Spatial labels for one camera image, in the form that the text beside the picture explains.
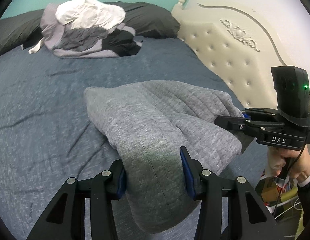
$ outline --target white shirt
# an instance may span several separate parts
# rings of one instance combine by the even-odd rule
[[[62,25],[71,22],[71,29],[102,27],[109,30],[124,20],[125,10],[97,0],[71,0],[58,6],[55,17]]]
[[[298,185],[300,187],[305,187],[309,182],[310,182],[310,176],[308,176],[308,178],[306,180],[304,180],[303,182],[298,183]]]

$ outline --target pillow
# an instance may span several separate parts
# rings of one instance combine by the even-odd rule
[[[170,11],[146,2],[107,2],[121,6],[126,16],[124,23],[136,30],[136,35],[149,38],[176,38],[180,24]]]
[[[39,28],[43,9],[0,20],[0,55],[26,42],[36,44],[41,39]]]

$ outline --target sleeve cuff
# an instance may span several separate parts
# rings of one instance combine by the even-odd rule
[[[299,187],[305,187],[310,182],[310,176],[301,183],[298,183]]]

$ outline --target person's hand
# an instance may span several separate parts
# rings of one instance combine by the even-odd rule
[[[267,152],[268,165],[274,177],[277,177],[285,166],[284,158],[297,158],[300,151],[287,150],[283,148],[269,147]],[[307,146],[302,155],[290,170],[289,176],[302,183],[310,176],[310,154]]]

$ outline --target tufted headboard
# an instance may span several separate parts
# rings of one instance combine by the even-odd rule
[[[172,10],[185,41],[204,65],[220,76],[244,107],[277,108],[272,66],[294,65],[272,27],[252,9],[201,1]]]

